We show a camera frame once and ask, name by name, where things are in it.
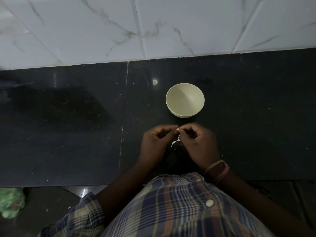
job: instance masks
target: bowl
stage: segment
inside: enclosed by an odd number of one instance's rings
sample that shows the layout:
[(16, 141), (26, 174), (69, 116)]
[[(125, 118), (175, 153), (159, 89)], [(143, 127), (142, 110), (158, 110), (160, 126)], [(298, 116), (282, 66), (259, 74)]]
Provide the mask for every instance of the bowl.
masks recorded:
[(171, 113), (180, 118), (189, 118), (202, 110), (203, 92), (195, 85), (180, 83), (171, 87), (166, 95), (166, 104)]

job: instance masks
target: green plastic bag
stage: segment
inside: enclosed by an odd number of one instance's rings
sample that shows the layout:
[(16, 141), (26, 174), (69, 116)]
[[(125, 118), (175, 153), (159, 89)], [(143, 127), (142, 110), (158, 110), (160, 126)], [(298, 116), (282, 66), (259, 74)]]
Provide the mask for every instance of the green plastic bag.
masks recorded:
[(0, 212), (4, 218), (15, 218), (24, 206), (23, 188), (0, 188)]

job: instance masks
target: pink bracelet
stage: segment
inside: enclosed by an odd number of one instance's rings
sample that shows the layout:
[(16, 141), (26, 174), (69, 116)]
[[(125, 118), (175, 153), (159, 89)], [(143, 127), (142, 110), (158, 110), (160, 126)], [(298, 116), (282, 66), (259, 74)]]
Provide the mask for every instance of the pink bracelet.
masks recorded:
[(218, 165), (219, 163), (223, 163), (225, 165), (224, 170), (213, 180), (214, 184), (218, 184), (223, 178), (224, 176), (228, 173), (229, 171), (229, 166), (225, 163), (225, 161), (223, 161), (222, 159), (213, 163), (212, 165), (210, 165), (206, 170), (204, 175), (206, 175), (213, 167), (215, 167), (216, 165)]

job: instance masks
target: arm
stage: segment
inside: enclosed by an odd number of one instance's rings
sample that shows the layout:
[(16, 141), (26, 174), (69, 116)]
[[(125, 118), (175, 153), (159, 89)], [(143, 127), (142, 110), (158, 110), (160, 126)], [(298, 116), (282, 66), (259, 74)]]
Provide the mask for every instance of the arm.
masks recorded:
[(142, 189), (152, 169), (162, 160), (167, 145), (177, 139), (177, 125), (161, 125), (144, 133), (137, 163), (97, 194), (107, 226)]
[[(220, 159), (215, 134), (198, 124), (181, 126), (180, 140), (202, 171)], [(216, 165), (207, 173), (206, 179), (215, 179), (223, 170), (222, 163)], [(315, 233), (302, 222), (261, 195), (231, 171), (228, 171), (217, 187), (242, 204), (276, 236), (315, 236)]]

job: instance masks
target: forearm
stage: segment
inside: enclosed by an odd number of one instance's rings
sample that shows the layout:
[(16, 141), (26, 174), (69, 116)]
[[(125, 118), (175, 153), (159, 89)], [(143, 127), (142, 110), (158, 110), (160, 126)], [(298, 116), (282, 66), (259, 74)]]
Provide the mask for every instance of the forearm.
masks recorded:
[(97, 194), (96, 197), (105, 216), (105, 226), (107, 226), (141, 190), (142, 184), (149, 173), (150, 169), (148, 167), (137, 162), (132, 168)]
[[(219, 165), (209, 177), (213, 178), (222, 169), (223, 166)], [(255, 215), (276, 236), (315, 236), (315, 233), (302, 222), (261, 195), (231, 171), (228, 171), (217, 186)]]

